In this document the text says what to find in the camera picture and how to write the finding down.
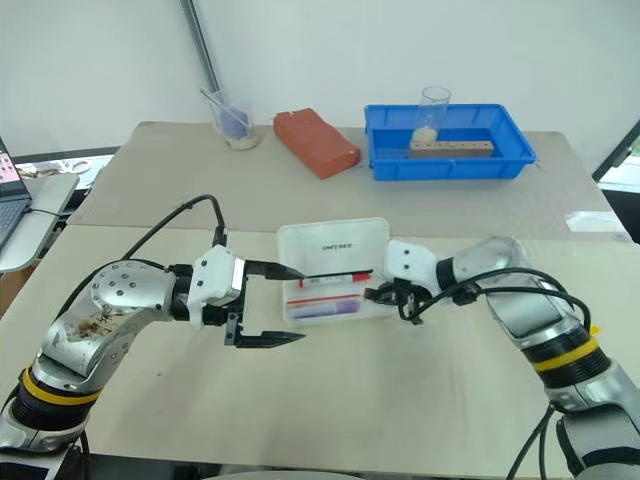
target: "robotic arm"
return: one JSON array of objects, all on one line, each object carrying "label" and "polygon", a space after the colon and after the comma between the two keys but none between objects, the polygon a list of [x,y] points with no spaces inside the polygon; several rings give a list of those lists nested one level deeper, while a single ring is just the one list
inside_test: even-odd
[{"label": "robotic arm", "polygon": [[217,245],[194,266],[162,269],[123,260],[104,266],[75,305],[58,317],[15,394],[0,414],[0,450],[51,452],[75,442],[89,410],[140,331],[155,321],[188,320],[194,328],[227,325],[226,345],[270,348],[302,338],[287,332],[244,336],[248,275],[303,278],[270,262],[244,260]]},{"label": "robotic arm", "polygon": [[[569,302],[553,296],[556,286],[539,275],[513,272],[530,269],[515,240],[491,238],[444,260],[424,247],[391,241],[385,268],[394,278],[387,293],[401,316],[416,324],[420,302],[448,292],[464,305],[485,294],[494,318],[542,380],[551,405],[564,414],[556,430],[573,475],[640,478],[638,389]],[[549,293],[534,294],[537,289]]]},{"label": "robotic arm", "polygon": [[[517,242],[496,237],[442,260],[424,247],[391,241],[385,264],[393,282],[368,297],[398,305],[401,317],[414,324],[421,323],[419,315],[430,302],[450,296],[464,305],[485,294],[493,316],[542,380],[550,403],[564,414],[557,433],[571,472],[579,480],[640,478],[636,386],[591,337],[573,311],[572,297],[560,295],[562,287],[550,277],[531,273]],[[0,411],[0,451],[44,458],[42,453],[75,442],[102,388],[137,334],[153,321],[184,320],[195,328],[226,324],[225,344],[242,348],[303,337],[242,334],[252,274],[302,278],[279,264],[236,257],[221,245],[193,266],[163,269],[138,260],[104,266],[85,296],[51,325]],[[17,453],[9,457],[29,463]]]}]

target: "clear plastic box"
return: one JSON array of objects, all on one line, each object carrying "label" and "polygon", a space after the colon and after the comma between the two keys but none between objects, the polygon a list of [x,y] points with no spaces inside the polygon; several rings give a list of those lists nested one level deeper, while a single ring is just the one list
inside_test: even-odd
[{"label": "clear plastic box", "polygon": [[280,263],[307,276],[371,271],[368,280],[353,283],[302,288],[298,281],[284,282],[285,323],[310,325],[389,315],[392,307],[363,297],[365,288],[377,288],[385,281],[384,257],[389,235],[389,223],[384,218],[280,228],[277,234]]}]

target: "red sponge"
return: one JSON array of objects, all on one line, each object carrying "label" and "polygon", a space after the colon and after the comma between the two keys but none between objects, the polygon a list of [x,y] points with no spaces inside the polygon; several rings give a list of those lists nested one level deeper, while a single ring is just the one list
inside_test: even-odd
[{"label": "red sponge", "polygon": [[311,108],[283,112],[273,120],[278,138],[320,178],[356,165],[360,149],[344,139]]}]

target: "table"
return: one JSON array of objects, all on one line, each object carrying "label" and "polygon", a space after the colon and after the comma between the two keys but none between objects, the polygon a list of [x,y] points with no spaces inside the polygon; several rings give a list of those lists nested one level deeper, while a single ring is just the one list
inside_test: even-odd
[{"label": "table", "polygon": [[[606,199],[557,132],[526,133],[539,160],[514,180],[376,182],[362,129],[342,129],[362,148],[359,167],[320,180],[261,127],[252,150],[229,149],[208,124],[141,123],[104,169],[70,223],[151,226],[202,193],[219,199],[232,230],[384,217],[394,235],[551,240],[628,240],[616,232],[572,232],[567,215],[607,211]],[[212,228],[210,205],[173,227]]]},{"label": "table", "polygon": [[[33,358],[75,284],[145,232],[64,230],[0,321],[0,398]],[[475,242],[409,240],[444,255]],[[166,229],[140,256],[191,262],[210,241],[206,230]],[[640,248],[599,241],[523,245],[535,267],[587,301],[600,344],[640,382],[640,323],[628,321],[637,310],[630,293]],[[247,258],[277,258],[273,234],[232,232],[229,246]],[[248,333],[286,329],[279,282],[255,279],[249,288]],[[222,328],[150,325],[92,410],[92,449],[185,461],[498,477],[545,408],[538,377],[483,302],[434,307],[421,327],[388,317],[302,331],[307,337],[299,342],[251,351],[224,347]],[[549,475],[567,476],[552,432],[548,442]],[[535,455],[520,475],[537,477]]]},{"label": "table", "polygon": [[[79,177],[73,173],[45,178],[25,179],[32,197],[31,208],[61,213],[71,198]],[[38,257],[58,218],[44,212],[30,212],[0,250],[0,272],[21,270]]]}]

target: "blue crate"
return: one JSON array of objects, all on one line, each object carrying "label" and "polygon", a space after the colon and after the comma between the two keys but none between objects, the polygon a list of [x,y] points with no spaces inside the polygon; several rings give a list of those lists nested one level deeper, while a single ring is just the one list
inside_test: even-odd
[{"label": "blue crate", "polygon": [[486,158],[409,158],[417,105],[368,105],[369,166],[376,180],[515,178],[536,154],[502,105],[452,104],[438,140],[491,141]]}]

